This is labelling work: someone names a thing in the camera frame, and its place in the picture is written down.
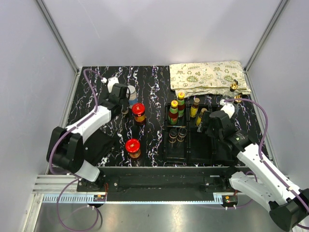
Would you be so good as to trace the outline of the yellow-cap green-label bottle front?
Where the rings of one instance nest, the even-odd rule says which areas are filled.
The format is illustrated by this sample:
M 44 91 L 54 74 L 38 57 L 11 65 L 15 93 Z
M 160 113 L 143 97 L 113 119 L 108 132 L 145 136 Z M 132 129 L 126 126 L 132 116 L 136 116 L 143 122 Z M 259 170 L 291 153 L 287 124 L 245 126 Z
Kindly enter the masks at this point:
M 168 120 L 169 124 L 176 125 L 178 122 L 178 102 L 173 100 L 169 109 Z

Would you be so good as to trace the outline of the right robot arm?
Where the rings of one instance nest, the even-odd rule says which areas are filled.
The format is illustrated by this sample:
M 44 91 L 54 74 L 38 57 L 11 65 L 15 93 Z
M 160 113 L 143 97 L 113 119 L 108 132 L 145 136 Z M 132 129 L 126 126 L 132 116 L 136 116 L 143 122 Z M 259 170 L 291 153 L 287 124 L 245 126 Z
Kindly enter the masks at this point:
M 238 190 L 263 206 L 273 222 L 290 231 L 309 215 L 309 190 L 301 189 L 286 177 L 243 130 L 238 130 L 226 110 L 205 112 L 200 128 L 215 139 L 228 154 L 244 163 L 260 180 L 248 178 L 236 167 L 230 167 L 219 179 L 223 191 Z

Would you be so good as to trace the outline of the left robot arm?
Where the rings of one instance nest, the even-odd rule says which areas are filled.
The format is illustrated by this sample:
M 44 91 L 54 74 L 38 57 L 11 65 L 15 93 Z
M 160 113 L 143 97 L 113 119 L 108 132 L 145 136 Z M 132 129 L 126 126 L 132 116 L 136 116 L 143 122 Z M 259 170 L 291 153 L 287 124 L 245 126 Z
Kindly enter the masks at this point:
M 62 168 L 78 178 L 87 180 L 93 191 L 104 187 L 103 175 L 84 157 L 84 143 L 104 124 L 110 122 L 128 108 L 130 90 L 124 84 L 112 86 L 107 99 L 76 123 L 65 128 L 56 127 L 52 131 L 46 160 L 49 170 L 52 165 Z

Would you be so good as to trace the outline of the patterned cream folded cloth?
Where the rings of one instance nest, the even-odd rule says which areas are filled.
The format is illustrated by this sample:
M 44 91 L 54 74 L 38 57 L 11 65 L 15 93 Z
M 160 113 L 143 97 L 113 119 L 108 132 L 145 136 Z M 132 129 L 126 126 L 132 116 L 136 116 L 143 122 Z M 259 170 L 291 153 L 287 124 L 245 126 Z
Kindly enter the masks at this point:
M 237 93 L 250 95 L 244 69 L 239 61 L 179 63 L 169 66 L 170 89 L 176 94 L 191 96 L 223 95 L 238 82 Z

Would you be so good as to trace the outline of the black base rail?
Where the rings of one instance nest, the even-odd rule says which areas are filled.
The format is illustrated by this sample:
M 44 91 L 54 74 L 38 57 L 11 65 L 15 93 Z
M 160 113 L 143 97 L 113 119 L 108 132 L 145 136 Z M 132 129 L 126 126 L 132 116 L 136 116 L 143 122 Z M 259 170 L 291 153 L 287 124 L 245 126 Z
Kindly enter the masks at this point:
M 103 192 L 112 203 L 208 203 L 214 193 L 234 194 L 227 167 L 101 167 L 107 187 L 82 180 L 78 192 Z

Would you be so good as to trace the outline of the glass oil bottle gold spout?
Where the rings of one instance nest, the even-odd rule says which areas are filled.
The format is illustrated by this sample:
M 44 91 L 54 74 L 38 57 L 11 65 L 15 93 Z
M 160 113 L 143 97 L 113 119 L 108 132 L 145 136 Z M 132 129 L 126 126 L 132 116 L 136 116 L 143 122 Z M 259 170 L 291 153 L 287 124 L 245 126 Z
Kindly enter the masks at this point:
M 224 100 L 233 99 L 237 95 L 238 84 L 238 81 L 234 79 L 234 81 L 230 84 L 229 89 L 223 94 Z

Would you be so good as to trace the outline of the yellow-label beige-cap bottle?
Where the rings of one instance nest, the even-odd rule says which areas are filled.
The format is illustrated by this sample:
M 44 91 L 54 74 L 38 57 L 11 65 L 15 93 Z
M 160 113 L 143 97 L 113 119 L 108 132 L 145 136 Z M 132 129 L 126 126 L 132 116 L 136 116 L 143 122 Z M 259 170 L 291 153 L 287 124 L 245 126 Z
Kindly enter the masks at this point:
M 195 118 L 197 115 L 197 111 L 198 111 L 198 106 L 199 106 L 199 102 L 200 99 L 199 98 L 195 98 L 193 104 L 191 105 L 190 108 L 190 117 L 191 118 Z
M 200 123 L 201 123 L 201 121 L 202 121 L 202 118 L 203 118 L 203 115 L 204 115 L 204 113 L 207 111 L 207 109 L 206 108 L 202 108 L 201 109 L 201 111 L 200 111 L 200 113 L 199 113 L 199 115 L 198 115 L 198 117 L 197 117 L 197 120 L 196 120 L 196 126 L 199 126 L 200 125 Z

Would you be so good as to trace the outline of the yellow-cap green-label bottle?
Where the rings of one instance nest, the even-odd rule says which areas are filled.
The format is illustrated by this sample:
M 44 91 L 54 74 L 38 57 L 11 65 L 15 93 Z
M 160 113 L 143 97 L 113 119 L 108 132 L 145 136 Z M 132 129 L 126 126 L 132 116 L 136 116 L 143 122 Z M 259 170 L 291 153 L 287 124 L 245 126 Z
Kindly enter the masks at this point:
M 169 124 L 176 125 L 178 122 L 178 102 L 173 100 L 169 109 L 168 120 Z
M 179 92 L 178 95 L 177 95 L 178 118 L 181 118 L 184 115 L 184 109 L 185 109 L 184 98 L 185 98 L 185 93 L 184 92 Z

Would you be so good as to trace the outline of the right white-lid granule jar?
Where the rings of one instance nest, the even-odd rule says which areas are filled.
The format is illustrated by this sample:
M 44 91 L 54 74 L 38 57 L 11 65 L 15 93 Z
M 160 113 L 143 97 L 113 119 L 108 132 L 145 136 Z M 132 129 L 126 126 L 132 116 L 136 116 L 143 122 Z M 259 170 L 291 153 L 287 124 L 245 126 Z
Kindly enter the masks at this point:
M 138 103 L 137 92 L 134 86 L 129 85 L 128 90 L 130 92 L 130 97 L 128 100 L 129 107 L 132 108 L 133 105 Z

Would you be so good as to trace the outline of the red-lid chili sauce jar front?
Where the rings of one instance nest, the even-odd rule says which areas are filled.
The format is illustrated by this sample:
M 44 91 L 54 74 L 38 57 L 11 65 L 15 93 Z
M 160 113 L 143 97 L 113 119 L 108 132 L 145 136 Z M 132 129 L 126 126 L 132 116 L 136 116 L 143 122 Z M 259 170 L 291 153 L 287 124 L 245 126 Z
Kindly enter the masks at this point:
M 137 139 L 129 139 L 125 144 L 129 157 L 138 160 L 141 156 L 140 142 Z

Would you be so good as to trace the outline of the black organizer tray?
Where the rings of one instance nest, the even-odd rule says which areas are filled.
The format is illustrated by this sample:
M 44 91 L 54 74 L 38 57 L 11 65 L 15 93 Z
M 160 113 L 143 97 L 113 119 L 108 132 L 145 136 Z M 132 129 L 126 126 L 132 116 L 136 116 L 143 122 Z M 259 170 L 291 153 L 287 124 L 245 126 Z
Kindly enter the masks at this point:
M 164 145 L 163 145 L 163 159 L 166 163 L 182 163 L 182 164 L 202 164 L 203 166 L 230 166 L 237 164 L 235 158 L 232 157 L 224 148 L 219 145 L 215 139 L 208 137 L 204 133 L 197 132 L 196 126 L 197 117 L 202 108 L 213 112 L 219 109 L 218 105 L 202 104 L 198 107 L 195 118 L 190 117 L 191 104 L 186 104 L 184 109 L 184 116 L 178 119 L 176 125 L 169 124 L 168 113 L 171 104 L 165 106 L 165 121 L 164 121 Z M 169 131 L 172 128 L 185 127 L 187 135 L 183 142 L 169 143 Z

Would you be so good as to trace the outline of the black cloth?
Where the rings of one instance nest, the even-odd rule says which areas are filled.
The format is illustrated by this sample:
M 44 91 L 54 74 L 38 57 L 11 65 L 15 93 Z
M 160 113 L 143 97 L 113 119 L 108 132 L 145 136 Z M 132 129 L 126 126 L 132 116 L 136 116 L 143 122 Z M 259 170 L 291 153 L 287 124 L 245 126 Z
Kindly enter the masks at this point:
M 93 166 L 98 166 L 114 146 L 114 139 L 100 129 L 96 130 L 84 143 L 84 159 Z

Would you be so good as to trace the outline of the red-lid chili sauce jar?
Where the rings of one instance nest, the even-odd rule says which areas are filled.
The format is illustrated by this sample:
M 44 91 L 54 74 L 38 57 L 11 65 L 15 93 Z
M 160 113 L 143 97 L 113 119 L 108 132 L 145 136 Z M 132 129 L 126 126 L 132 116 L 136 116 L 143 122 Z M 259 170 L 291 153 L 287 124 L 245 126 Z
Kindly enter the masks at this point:
M 141 156 L 140 142 L 137 139 L 129 139 L 125 144 L 129 157 L 138 160 Z
M 137 125 L 144 125 L 146 121 L 145 106 L 142 103 L 136 103 L 132 106 L 132 114 Z

